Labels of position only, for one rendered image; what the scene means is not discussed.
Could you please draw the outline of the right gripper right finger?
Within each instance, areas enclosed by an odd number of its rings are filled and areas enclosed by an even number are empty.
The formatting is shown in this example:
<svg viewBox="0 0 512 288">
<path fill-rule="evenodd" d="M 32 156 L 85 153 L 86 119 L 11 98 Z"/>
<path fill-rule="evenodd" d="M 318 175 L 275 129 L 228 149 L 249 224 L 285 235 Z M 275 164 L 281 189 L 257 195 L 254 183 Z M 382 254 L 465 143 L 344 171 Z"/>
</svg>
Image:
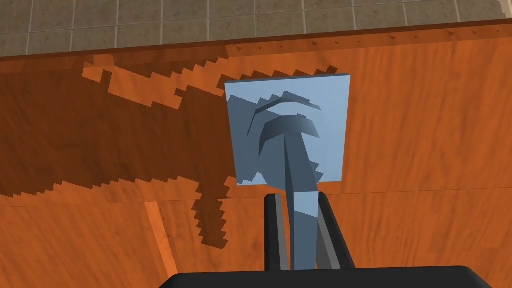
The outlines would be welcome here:
<svg viewBox="0 0 512 288">
<path fill-rule="evenodd" d="M 318 198 L 316 267 L 319 270 L 356 267 L 334 211 L 323 192 L 319 193 Z"/>
</svg>

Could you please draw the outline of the blue lever door handle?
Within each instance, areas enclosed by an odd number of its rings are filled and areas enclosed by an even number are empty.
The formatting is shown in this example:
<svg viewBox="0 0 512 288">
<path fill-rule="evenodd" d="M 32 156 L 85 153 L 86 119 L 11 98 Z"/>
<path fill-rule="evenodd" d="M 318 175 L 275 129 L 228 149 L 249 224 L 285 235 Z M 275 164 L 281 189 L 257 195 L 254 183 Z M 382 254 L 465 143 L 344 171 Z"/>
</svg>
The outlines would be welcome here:
<svg viewBox="0 0 512 288">
<path fill-rule="evenodd" d="M 350 80 L 337 73 L 224 85 L 237 184 L 285 192 L 292 270 L 317 269 L 318 185 L 342 179 Z"/>
</svg>

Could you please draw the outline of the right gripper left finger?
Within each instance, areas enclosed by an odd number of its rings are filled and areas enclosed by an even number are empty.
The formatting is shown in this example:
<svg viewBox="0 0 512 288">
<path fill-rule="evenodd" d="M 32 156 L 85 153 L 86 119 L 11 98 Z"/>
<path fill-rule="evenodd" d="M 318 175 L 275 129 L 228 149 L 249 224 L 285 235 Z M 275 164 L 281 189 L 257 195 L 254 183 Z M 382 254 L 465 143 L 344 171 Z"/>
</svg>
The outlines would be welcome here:
<svg viewBox="0 0 512 288">
<path fill-rule="evenodd" d="M 264 270 L 289 270 L 285 224 L 280 194 L 264 198 Z"/>
</svg>

